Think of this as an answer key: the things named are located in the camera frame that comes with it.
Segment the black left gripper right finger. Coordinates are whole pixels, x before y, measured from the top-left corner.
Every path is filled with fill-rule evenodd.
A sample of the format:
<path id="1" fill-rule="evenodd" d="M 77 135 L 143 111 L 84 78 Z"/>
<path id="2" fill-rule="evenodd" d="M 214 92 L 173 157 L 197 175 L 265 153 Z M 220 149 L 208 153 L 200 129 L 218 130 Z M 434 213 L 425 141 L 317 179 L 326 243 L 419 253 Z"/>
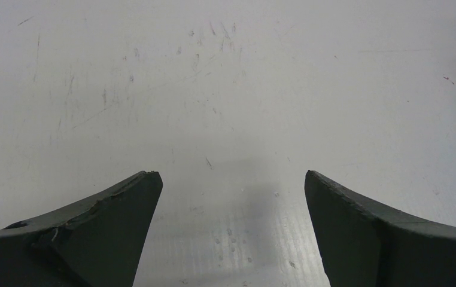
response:
<path id="1" fill-rule="evenodd" d="M 456 286 L 456 227 L 356 193 L 310 170 L 305 197 L 332 286 Z"/>

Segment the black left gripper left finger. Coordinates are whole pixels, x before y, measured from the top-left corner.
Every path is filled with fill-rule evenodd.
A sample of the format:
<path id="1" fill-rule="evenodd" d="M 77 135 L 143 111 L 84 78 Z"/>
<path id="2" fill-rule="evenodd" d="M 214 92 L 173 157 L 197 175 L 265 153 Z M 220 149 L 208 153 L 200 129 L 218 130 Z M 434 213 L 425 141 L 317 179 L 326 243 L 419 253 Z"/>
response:
<path id="1" fill-rule="evenodd" d="M 0 286 L 132 286 L 162 188 L 138 172 L 0 229 Z"/>

